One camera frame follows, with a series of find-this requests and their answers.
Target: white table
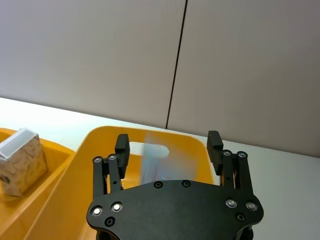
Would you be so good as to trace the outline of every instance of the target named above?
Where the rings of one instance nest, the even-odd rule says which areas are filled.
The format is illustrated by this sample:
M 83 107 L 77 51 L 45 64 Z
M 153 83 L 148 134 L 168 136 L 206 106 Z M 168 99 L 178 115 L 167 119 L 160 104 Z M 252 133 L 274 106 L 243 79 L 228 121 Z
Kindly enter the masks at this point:
M 0 98 L 0 128 L 29 128 L 41 138 L 77 150 L 100 126 L 174 131 L 73 111 Z M 204 144 L 204 136 L 190 135 Z M 264 208 L 253 227 L 256 240 L 318 240 L 320 227 L 320 159 L 224 141 L 224 148 L 248 153 L 252 185 Z M 214 176 L 216 184 L 219 178 Z

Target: small box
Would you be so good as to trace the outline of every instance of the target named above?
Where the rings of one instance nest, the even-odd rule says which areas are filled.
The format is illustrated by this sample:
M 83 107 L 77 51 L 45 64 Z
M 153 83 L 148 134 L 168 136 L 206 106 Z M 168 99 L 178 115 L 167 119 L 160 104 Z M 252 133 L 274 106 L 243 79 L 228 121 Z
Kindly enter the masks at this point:
M 22 196 L 48 170 L 39 135 L 22 128 L 0 143 L 2 192 Z

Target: gray wall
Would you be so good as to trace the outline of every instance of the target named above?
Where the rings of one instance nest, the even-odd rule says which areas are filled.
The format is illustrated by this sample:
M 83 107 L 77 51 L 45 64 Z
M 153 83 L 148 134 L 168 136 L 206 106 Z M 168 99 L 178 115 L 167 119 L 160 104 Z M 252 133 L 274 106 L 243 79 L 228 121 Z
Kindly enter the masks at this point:
M 184 6 L 0 1 L 0 96 L 164 128 Z
M 0 2 L 0 97 L 164 128 L 184 0 Z M 189 0 L 168 128 L 320 156 L 320 2 Z
M 191 0 L 168 127 L 320 156 L 320 1 Z

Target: yellow bin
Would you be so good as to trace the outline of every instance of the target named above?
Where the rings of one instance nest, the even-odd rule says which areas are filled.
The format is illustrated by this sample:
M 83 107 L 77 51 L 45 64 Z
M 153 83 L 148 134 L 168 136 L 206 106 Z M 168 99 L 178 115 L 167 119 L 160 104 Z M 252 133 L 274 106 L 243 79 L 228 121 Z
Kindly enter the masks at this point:
M 0 142 L 16 131 L 0 128 Z M 48 171 L 24 196 L 2 194 L 0 187 L 0 240 L 23 240 L 41 208 L 52 192 L 75 152 L 57 143 L 40 140 L 46 157 Z
M 213 184 L 210 160 L 206 147 L 197 139 L 160 131 L 136 128 L 104 126 L 91 131 L 85 138 L 72 162 L 67 167 L 34 222 L 25 240 L 95 240 L 96 232 L 89 228 L 86 214 L 92 201 L 93 164 L 96 156 L 106 157 L 114 153 L 119 134 L 128 134 L 131 142 L 143 143 L 152 134 L 158 144 L 174 145 L 178 150 L 197 159 L 196 178 L 198 182 Z M 124 189 L 139 185 L 141 156 L 130 155 Z

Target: orange plastic container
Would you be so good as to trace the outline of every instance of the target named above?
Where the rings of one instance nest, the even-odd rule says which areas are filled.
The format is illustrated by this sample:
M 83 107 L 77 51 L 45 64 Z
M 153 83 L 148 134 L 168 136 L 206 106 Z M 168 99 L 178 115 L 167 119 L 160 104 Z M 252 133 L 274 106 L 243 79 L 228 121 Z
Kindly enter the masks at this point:
M 96 232 L 88 226 L 86 221 L 87 210 L 93 195 L 92 159 L 114 153 L 119 134 L 128 134 L 131 142 L 143 143 L 147 134 L 150 133 L 156 136 L 158 144 L 174 145 L 175 150 L 178 148 L 184 154 L 197 159 L 195 180 L 213 184 L 207 149 L 197 139 L 136 128 L 99 127 L 85 138 L 25 240 L 95 240 Z M 140 164 L 141 156 L 131 154 L 125 179 L 122 180 L 122 186 L 125 189 L 139 185 Z
M 0 128 L 0 142 L 16 131 Z M 22 197 L 2 194 L 0 187 L 0 240 L 23 240 L 75 152 L 40 140 L 48 171 Z

